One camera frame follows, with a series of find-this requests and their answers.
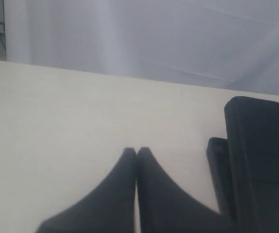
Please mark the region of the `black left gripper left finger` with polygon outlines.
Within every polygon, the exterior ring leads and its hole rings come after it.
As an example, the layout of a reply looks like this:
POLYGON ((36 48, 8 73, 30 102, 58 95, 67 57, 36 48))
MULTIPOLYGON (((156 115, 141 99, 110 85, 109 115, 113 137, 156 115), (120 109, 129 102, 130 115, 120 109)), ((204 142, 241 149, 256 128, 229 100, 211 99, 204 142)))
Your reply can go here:
POLYGON ((39 233, 133 233, 136 152, 125 148, 106 178, 86 197, 45 220, 39 233))

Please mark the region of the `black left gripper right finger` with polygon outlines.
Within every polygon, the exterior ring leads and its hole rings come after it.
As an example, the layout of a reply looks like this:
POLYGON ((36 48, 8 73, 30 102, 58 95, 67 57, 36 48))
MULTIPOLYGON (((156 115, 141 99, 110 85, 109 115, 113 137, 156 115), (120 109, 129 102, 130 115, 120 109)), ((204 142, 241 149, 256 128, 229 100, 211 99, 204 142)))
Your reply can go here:
POLYGON ((143 233, 229 232, 229 220, 181 189, 148 147, 137 153, 137 194, 143 233))

